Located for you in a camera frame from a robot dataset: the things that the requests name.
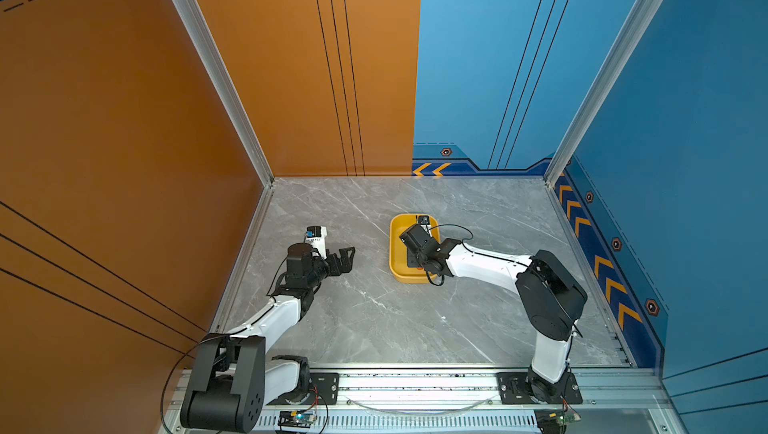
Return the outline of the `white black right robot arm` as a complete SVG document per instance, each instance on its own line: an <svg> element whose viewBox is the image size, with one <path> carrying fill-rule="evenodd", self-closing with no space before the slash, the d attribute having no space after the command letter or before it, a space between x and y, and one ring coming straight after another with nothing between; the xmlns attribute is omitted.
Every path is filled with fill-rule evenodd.
<svg viewBox="0 0 768 434"><path fill-rule="evenodd" d="M407 256L427 281L440 286L446 278L468 278L517 294L536 331L534 354L524 378L524 392L539 404L581 404L583 397L571 369L574 338L588 294L555 254L540 249L513 255L470 246L456 238L437 240L432 227L409 226L399 239Z"/></svg>

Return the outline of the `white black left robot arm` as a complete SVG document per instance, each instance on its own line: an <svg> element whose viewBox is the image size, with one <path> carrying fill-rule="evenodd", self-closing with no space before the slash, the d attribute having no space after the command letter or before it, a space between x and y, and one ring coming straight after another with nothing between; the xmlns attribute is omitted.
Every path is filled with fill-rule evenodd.
<svg viewBox="0 0 768 434"><path fill-rule="evenodd" d="M356 249L321 252L311 243L288 247L267 302L238 327L207 334L195 355L179 422L187 429L249 433L265 405L281 396L294 402L310 392L303 356L271 360L268 351L307 314L322 282L352 271Z"/></svg>

